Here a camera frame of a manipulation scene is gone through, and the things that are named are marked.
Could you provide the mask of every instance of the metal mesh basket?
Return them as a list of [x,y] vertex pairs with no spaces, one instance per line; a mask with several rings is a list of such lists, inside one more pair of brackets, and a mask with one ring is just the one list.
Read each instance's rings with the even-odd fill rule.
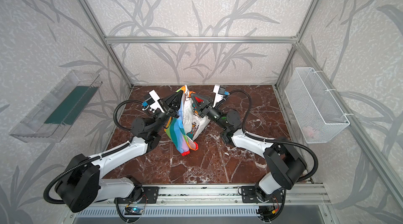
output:
[[350,125],[312,67],[295,68],[285,95],[307,143],[328,142]]

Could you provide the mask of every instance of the gray floor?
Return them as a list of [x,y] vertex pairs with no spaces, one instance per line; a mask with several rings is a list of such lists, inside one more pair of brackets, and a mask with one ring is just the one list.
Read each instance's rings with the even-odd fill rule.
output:
[[[119,218],[76,218],[74,224],[123,224]],[[136,224],[261,224],[257,217],[145,217]],[[272,223],[324,224],[318,206],[284,206]]]

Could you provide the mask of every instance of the metal extrusion bar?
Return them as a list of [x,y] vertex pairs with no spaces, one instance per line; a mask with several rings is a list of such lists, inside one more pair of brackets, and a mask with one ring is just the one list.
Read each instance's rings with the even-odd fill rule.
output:
[[339,224],[335,210],[331,205],[319,205],[319,211],[322,215],[324,224]]
[[294,44],[297,40],[294,37],[116,37],[109,36],[105,38],[108,44],[138,44],[138,43],[246,43],[246,44]]
[[291,64],[291,62],[294,59],[294,55],[295,55],[295,44],[293,44],[293,46],[291,47],[290,52],[288,53],[287,59],[285,60],[283,68],[281,69],[280,75],[277,78],[276,86],[280,85],[280,82],[284,78],[284,75],[285,75],[285,73],[287,71],[288,66]]
[[[317,71],[321,71],[320,66],[316,61],[313,59],[310,52],[306,49],[306,47],[301,44],[296,44],[297,51],[301,53],[305,63],[313,67]],[[319,76],[325,83],[325,85],[329,89],[335,89],[333,84],[327,78],[327,76],[323,72],[318,72]],[[345,103],[343,98],[340,96],[339,92],[333,91],[333,96],[336,102],[340,105],[341,109],[345,113],[353,113],[349,106]],[[361,125],[360,121],[355,116],[349,116],[350,120],[350,132],[354,136],[355,140],[357,141],[358,145],[361,147],[362,151],[364,152],[365,156],[369,159],[372,166],[378,172],[381,180],[384,182],[387,189],[390,190],[392,196],[395,198],[397,204],[403,210],[403,182],[400,177],[397,175],[395,170],[390,166],[390,163],[382,155],[379,148],[374,144],[371,137],[365,131],[364,127]]]
[[[151,206],[266,206],[267,203],[242,203],[241,186],[254,184],[158,184],[156,205]],[[92,203],[91,207],[110,206],[113,199]],[[297,183],[287,190],[287,205],[330,205],[322,184]]]
[[308,28],[313,16],[316,13],[321,1],[322,0],[312,0],[312,3],[311,3],[311,5],[310,5],[310,7],[309,7],[309,9],[308,9],[308,11],[307,11],[307,13],[305,15],[304,20],[302,21],[301,28],[300,28],[300,30],[298,32],[298,41],[300,41],[302,39],[302,37],[303,37],[304,33],[306,32],[306,30],[307,30],[307,28]]
[[112,62],[116,65],[118,68],[120,74],[123,76],[125,82],[127,85],[131,88],[132,83],[130,78],[128,77],[127,73],[123,69],[118,57],[115,55],[113,52],[112,48],[106,43],[105,41],[105,35],[102,31],[101,25],[98,23],[95,15],[93,14],[87,0],[77,0],[81,8],[83,9],[85,15],[87,16],[89,22],[91,23],[93,29],[95,30],[95,33],[98,35],[99,40],[101,41],[102,45],[105,47],[105,50],[108,52],[110,58],[112,59]]
[[[130,95],[131,95],[131,92],[127,92],[127,96],[124,98],[124,100],[129,100]],[[124,105],[123,108],[121,108],[121,109],[118,111],[118,115],[117,115],[118,120],[119,120],[120,117],[122,116],[125,107],[126,107],[126,105]],[[105,144],[104,144],[104,146],[101,148],[101,151],[106,151],[106,150],[107,150],[108,145],[109,145],[109,143],[110,143],[110,140],[112,139],[113,133],[115,132],[116,128],[117,128],[116,124],[112,124],[112,127],[111,127],[110,130],[109,130],[108,137],[106,138]]]
[[[319,7],[321,0],[312,0],[308,11],[306,12],[306,15],[304,17],[304,20],[302,21],[301,27],[297,33],[297,41],[301,41],[304,33],[306,32],[306,30],[308,29],[308,26],[313,18],[313,16],[315,15],[316,10]],[[285,61],[285,64],[283,66],[283,69],[280,72],[279,78],[277,79],[276,82],[276,86],[278,86],[280,84],[280,81],[283,79],[285,71],[287,70],[288,66],[291,64],[293,56],[294,56],[294,49],[295,47],[293,46],[292,51],[290,51],[287,60]]]
[[[136,217],[126,215],[124,206],[120,206],[120,211],[125,217]],[[147,205],[141,218],[147,217],[247,217],[259,216],[256,213],[258,206],[153,206]],[[118,217],[115,206],[87,207],[79,212],[76,218],[100,218],[100,217]]]
[[[299,144],[306,145],[304,142],[300,142],[300,141],[299,141],[299,138],[298,138],[297,135],[295,134],[294,128],[293,128],[292,125],[291,125],[291,121],[290,121],[289,114],[287,113],[287,110],[285,109],[283,99],[282,99],[282,97],[281,97],[281,95],[280,95],[278,89],[277,89],[275,86],[273,86],[273,90],[274,90],[274,92],[275,92],[275,96],[276,96],[276,98],[277,98],[277,101],[279,102],[280,111],[281,111],[281,113],[282,113],[282,115],[283,115],[283,117],[284,117],[285,125],[287,126],[287,129],[288,129],[288,132],[289,132],[289,134],[290,134],[291,139],[292,139],[293,141],[299,143]],[[300,155],[301,155],[303,158],[307,158],[307,157],[306,157],[307,155],[306,155],[306,152],[305,152],[305,151],[303,151],[303,150],[300,149],[300,148],[298,148],[297,151],[300,153]],[[308,165],[308,169],[309,169],[309,170],[312,170],[312,166],[311,166],[311,164],[310,164],[309,162],[307,163],[307,165]],[[315,175],[313,175],[313,176],[310,178],[310,180],[311,180],[311,181],[315,181]]]

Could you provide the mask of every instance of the clear plastic tray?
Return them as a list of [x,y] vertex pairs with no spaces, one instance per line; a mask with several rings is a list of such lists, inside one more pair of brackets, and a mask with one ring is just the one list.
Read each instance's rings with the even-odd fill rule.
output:
[[101,86],[98,77],[71,71],[10,135],[23,142],[60,142]]

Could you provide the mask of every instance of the red wire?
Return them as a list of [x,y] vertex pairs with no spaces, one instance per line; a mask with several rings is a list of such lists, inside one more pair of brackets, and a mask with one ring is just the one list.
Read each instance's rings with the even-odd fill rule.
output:
[[273,197],[276,199],[276,202],[277,202],[277,209],[275,209],[275,210],[278,210],[280,208],[279,202],[277,201],[277,198],[274,195],[273,195]]
[[147,202],[148,202],[148,198],[147,198],[147,196],[145,196],[145,204],[144,204],[144,207],[143,207],[143,213],[145,213],[145,205],[147,205]]

